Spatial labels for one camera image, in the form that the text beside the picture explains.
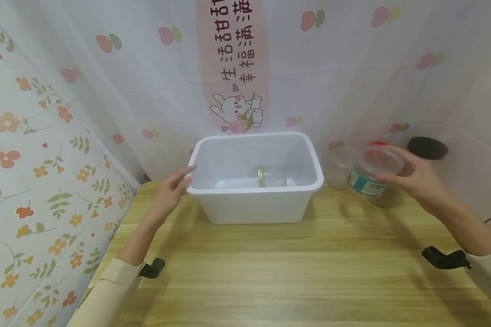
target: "wood grain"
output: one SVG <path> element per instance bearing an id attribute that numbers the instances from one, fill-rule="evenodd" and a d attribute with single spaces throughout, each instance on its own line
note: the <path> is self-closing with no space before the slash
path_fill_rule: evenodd
<path id="1" fill-rule="evenodd" d="M 91 285 L 158 186 L 139 190 Z M 458 248 L 407 195 L 384 210 L 326 186 L 301 223 L 224 226 L 185 196 L 146 256 L 165 259 L 166 268 L 142 280 L 117 326 L 491 326 L 491 302 L 463 270 L 426 262 L 429 245 Z"/>

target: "bottle label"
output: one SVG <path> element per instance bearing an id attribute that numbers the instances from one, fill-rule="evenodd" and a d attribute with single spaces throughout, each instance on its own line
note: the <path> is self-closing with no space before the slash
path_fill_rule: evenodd
<path id="1" fill-rule="evenodd" d="M 347 180 L 353 189 L 363 195 L 376 196 L 382 193 L 386 188 L 384 183 L 374 182 L 373 180 L 360 175 L 355 167 L 351 168 Z"/>

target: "black bottle cap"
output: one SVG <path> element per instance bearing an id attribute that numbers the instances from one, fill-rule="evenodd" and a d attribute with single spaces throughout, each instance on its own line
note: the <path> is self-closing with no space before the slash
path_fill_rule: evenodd
<path id="1" fill-rule="evenodd" d="M 428 160 L 441 160 L 449 152 L 448 147 L 441 141 L 421 136 L 411 138 L 407 149 L 415 156 Z"/>

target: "bunny illustration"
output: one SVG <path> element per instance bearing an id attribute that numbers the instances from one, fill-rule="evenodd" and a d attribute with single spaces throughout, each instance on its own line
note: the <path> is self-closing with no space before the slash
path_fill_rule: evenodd
<path id="1" fill-rule="evenodd" d="M 253 99 L 246 100 L 241 95 L 224 98 L 214 93 L 213 98 L 220 104 L 220 107 L 210 106 L 211 111 L 226 123 L 233 124 L 236 120 L 241 119 L 247 122 L 247 129 L 251 126 L 260 127 L 263 119 L 263 110 L 260 109 L 262 97 L 253 95 Z"/>

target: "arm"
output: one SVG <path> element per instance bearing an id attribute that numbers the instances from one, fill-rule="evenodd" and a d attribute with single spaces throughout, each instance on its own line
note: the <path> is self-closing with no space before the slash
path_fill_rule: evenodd
<path id="1" fill-rule="evenodd" d="M 431 165 L 404 149 L 392 147 L 405 161 L 400 176 L 382 174 L 377 179 L 408 192 L 449 230 L 467 252 L 466 272 L 491 299 L 491 228 L 443 185 Z"/>
<path id="2" fill-rule="evenodd" d="M 116 324 L 140 284 L 139 273 L 156 231 L 180 203 L 180 197 L 191 183 L 191 179 L 184 176 L 195 168 L 183 169 L 162 183 L 151 208 L 75 311 L 67 327 L 111 327 Z"/>

